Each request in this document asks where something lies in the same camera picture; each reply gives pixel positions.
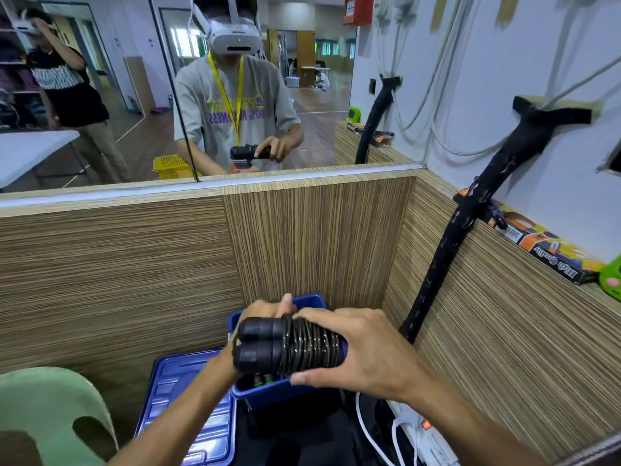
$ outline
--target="yellow lanyard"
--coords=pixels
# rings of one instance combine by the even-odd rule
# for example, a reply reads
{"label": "yellow lanyard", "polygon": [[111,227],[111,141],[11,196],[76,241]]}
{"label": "yellow lanyard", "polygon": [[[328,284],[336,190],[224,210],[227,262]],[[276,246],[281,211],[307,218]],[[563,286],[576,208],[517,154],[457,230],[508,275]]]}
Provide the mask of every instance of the yellow lanyard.
{"label": "yellow lanyard", "polygon": [[235,128],[235,134],[237,135],[237,145],[240,146],[242,144],[242,136],[239,132],[239,121],[242,115],[242,93],[244,90],[244,57],[240,58],[239,61],[239,76],[238,76],[238,84],[237,84],[237,117],[233,116],[233,105],[229,101],[229,96],[224,89],[224,85],[222,84],[222,80],[220,80],[220,74],[218,73],[218,69],[215,67],[213,63],[213,58],[211,56],[211,52],[209,52],[209,63],[211,64],[211,70],[213,70],[213,75],[215,76],[215,81],[218,82],[218,86],[220,87],[220,93],[222,95],[222,101],[224,102],[224,106],[227,109],[227,113],[231,118],[231,122],[233,123],[233,127]]}

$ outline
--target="black t-shirt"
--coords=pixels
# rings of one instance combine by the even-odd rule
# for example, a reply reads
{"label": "black t-shirt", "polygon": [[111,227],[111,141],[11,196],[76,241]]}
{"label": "black t-shirt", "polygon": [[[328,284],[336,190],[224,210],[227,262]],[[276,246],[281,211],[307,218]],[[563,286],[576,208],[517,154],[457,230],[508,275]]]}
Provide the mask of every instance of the black t-shirt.
{"label": "black t-shirt", "polygon": [[74,70],[55,50],[45,53],[39,48],[28,52],[27,65],[37,84],[49,96],[63,126],[81,127],[110,119],[86,70]]}

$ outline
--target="coiled wire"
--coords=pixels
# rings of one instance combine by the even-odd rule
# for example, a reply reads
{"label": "coiled wire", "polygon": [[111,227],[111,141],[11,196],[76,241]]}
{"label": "coiled wire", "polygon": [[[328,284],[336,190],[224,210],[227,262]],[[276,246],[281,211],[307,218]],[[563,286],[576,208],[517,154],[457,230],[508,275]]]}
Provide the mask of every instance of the coiled wire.
{"label": "coiled wire", "polygon": [[283,356],[278,372],[291,375],[315,368],[336,368],[341,360],[343,338],[301,317],[284,317]]}

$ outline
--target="blue tray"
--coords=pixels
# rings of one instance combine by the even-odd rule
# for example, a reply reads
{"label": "blue tray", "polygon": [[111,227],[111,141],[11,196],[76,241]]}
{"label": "blue tray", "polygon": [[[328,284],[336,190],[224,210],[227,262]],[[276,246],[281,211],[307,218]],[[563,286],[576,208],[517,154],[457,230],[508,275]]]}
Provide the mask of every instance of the blue tray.
{"label": "blue tray", "polygon": [[[172,355],[155,362],[136,436],[179,397],[205,363],[220,351],[221,349],[217,349],[191,355]],[[235,456],[236,413],[237,403],[229,391],[203,425],[182,466],[230,464]]]}
{"label": "blue tray", "polygon": [[[323,300],[323,297],[319,294],[309,294],[308,296],[294,297],[293,303],[298,310],[305,307],[323,308],[326,309],[327,305]],[[229,318],[229,335],[237,327],[239,317],[243,311],[238,311],[231,314]],[[276,402],[290,399],[300,394],[313,391],[314,388],[310,386],[292,386],[289,382],[289,378],[278,376],[276,381],[271,384],[259,386],[253,389],[242,390],[238,387],[238,383],[233,385],[232,393],[235,399],[244,400],[250,410],[262,409],[264,407],[271,406]]]}

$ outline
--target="khaki pants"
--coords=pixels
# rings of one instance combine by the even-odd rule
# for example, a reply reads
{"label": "khaki pants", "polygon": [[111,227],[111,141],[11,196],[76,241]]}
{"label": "khaki pants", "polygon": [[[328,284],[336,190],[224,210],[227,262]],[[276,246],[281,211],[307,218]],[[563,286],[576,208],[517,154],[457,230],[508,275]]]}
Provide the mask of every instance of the khaki pants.
{"label": "khaki pants", "polygon": [[118,180],[110,173],[106,162],[110,164],[110,167],[123,183],[132,180],[127,163],[125,163],[125,159],[120,154],[113,138],[109,121],[74,129],[82,137],[78,147],[80,152],[93,171],[97,173],[102,184],[118,183]]}

